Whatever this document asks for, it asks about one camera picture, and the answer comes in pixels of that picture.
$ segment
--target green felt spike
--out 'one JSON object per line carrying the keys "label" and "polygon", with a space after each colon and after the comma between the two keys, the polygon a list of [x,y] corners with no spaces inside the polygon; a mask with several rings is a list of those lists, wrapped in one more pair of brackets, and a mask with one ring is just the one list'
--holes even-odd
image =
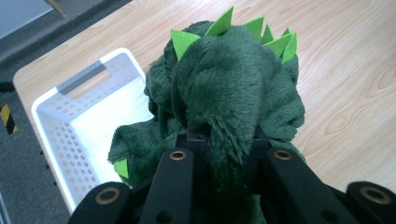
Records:
{"label": "green felt spike", "polygon": [[180,61],[189,46],[201,37],[183,31],[171,31],[172,42],[174,44],[177,60]]}
{"label": "green felt spike", "polygon": [[259,17],[253,21],[248,21],[242,26],[245,26],[254,35],[254,37],[256,37],[256,39],[260,41],[262,35],[263,23],[264,23],[264,17]]}
{"label": "green felt spike", "polygon": [[290,29],[289,29],[289,27],[288,27],[288,28],[286,28],[285,32],[283,32],[282,36],[288,35],[288,34],[290,34],[290,33],[291,33],[291,31],[290,31]]}
{"label": "green felt spike", "polygon": [[286,46],[285,51],[282,56],[282,63],[286,63],[288,60],[292,59],[297,52],[297,34],[291,34],[289,44]]}
{"label": "green felt spike", "polygon": [[274,41],[274,36],[270,25],[266,24],[264,34],[262,35],[262,44],[268,44],[271,41]]}
{"label": "green felt spike", "polygon": [[206,31],[206,36],[222,35],[231,28],[231,19],[233,18],[233,7],[224,12]]}
{"label": "green felt spike", "polygon": [[129,178],[129,175],[128,175],[128,163],[127,163],[126,159],[122,160],[122,161],[114,162],[114,170],[120,176],[123,176],[125,178]]}
{"label": "green felt spike", "polygon": [[279,39],[276,39],[268,44],[265,44],[268,48],[270,48],[278,58],[284,52],[286,46],[289,44],[292,34],[283,35]]}

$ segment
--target green plush toy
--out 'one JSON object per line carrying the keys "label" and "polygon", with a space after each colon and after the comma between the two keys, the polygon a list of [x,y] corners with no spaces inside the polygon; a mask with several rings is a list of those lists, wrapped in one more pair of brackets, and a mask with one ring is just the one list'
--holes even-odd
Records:
{"label": "green plush toy", "polygon": [[196,199],[195,223],[264,223],[258,196],[244,189],[242,161],[257,124],[273,147],[290,142],[304,123],[296,90],[296,34],[274,39],[263,18],[231,25],[233,8],[201,21],[172,40],[147,73],[145,94],[154,118],[119,127],[108,155],[124,182],[154,176],[161,155],[187,128],[210,126],[208,198]]}

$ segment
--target hazard stripe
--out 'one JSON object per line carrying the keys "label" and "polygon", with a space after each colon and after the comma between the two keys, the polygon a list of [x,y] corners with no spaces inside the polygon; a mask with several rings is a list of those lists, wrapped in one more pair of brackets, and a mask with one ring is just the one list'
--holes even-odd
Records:
{"label": "hazard stripe", "polygon": [[11,116],[8,105],[3,105],[0,107],[0,116],[6,126],[8,134],[15,133],[18,128],[15,125],[14,119]]}

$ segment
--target wooden table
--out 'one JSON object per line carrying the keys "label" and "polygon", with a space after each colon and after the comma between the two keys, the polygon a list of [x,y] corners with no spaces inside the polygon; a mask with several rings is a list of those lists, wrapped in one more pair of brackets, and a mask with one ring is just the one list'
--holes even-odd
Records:
{"label": "wooden table", "polygon": [[276,36],[298,34],[298,91],[305,124],[293,143],[323,182],[345,190],[368,180],[396,192],[396,3],[388,1],[133,1],[23,67],[14,84],[32,122],[33,101],[113,49],[129,49],[147,71],[171,29],[265,16]]}

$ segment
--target plush fur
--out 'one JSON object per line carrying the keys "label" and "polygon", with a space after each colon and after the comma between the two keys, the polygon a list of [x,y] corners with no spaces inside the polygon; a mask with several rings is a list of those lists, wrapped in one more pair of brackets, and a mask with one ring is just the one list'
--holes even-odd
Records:
{"label": "plush fur", "polygon": [[108,159],[127,159],[136,186],[153,177],[161,155],[179,133],[209,125],[210,193],[196,200],[196,223],[263,223],[257,196],[246,195],[242,161],[260,124],[273,147],[290,142],[304,123],[296,90],[298,58],[285,64],[242,26],[204,36],[212,22],[185,31],[201,36],[177,60],[172,41],[147,73],[145,94],[154,118],[119,127]]}

